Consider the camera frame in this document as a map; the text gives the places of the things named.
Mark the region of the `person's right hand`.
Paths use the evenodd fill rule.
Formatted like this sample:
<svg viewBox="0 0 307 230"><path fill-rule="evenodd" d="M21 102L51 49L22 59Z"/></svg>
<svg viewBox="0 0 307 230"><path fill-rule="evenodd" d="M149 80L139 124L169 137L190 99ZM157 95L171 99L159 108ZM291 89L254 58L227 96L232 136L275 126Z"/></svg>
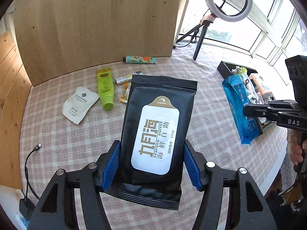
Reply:
<svg viewBox="0 0 307 230"><path fill-rule="evenodd" d="M302 153L304 150L306 150L306 140L302 142L302 132L288 129L287 154L295 166L303 162Z"/></svg>

